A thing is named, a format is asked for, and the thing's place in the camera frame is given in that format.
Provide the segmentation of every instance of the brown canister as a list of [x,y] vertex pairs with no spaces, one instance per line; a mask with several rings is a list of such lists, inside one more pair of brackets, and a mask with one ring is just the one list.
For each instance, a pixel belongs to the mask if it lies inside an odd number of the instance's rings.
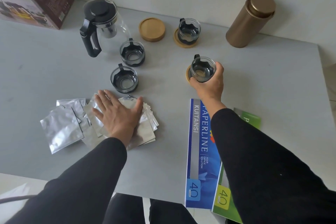
[[274,13],[274,0],[246,0],[226,32],[228,43],[237,48],[245,47],[274,16]]

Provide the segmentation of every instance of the round coaster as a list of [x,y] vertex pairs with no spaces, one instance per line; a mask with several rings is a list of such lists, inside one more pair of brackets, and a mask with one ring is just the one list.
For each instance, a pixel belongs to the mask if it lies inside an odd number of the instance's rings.
[[188,66],[187,71],[185,73],[185,77],[187,78],[187,81],[190,83],[190,78],[191,78],[191,72],[190,72],[190,66]]
[[160,41],[166,33],[165,24],[158,18],[146,18],[139,24],[139,32],[148,42]]
[[194,46],[197,44],[197,42],[195,42],[195,43],[193,43],[193,44],[191,44],[191,45],[187,45],[187,44],[182,43],[182,42],[180,41],[180,39],[178,38],[178,36],[177,36],[177,31],[178,31],[178,30],[179,30],[179,28],[177,28],[177,29],[175,30],[175,33],[174,33],[173,38],[174,38],[174,42],[175,42],[175,44],[177,44],[179,47],[182,47],[182,48],[192,48],[192,47],[194,47]]

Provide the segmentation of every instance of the person's left hand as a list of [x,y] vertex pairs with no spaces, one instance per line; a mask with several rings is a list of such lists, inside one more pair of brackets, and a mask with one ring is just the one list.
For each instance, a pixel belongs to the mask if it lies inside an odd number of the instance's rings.
[[104,124],[110,137],[118,138],[127,147],[142,114],[142,97],[137,99],[132,109],[124,107],[109,90],[99,90],[95,99],[102,113],[92,108],[93,113]]

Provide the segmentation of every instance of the green receipt book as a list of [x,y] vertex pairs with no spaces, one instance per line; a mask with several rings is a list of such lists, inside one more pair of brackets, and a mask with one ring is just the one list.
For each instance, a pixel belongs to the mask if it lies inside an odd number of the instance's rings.
[[[257,129],[260,129],[261,118],[249,112],[242,111],[238,108],[233,108],[233,111],[245,122],[251,124]],[[242,223],[242,219],[233,202],[231,190],[229,189],[229,181],[223,164],[220,165],[220,174],[218,177],[217,189],[215,198],[213,200],[212,209],[213,213],[223,216],[227,219]]]

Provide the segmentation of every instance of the teapot handle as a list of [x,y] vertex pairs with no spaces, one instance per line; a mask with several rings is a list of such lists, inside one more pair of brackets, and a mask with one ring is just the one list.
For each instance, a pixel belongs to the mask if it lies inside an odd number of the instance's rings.
[[89,20],[84,19],[83,25],[79,31],[89,56],[93,58],[97,57],[98,54],[102,51],[98,41],[97,27],[93,25]]

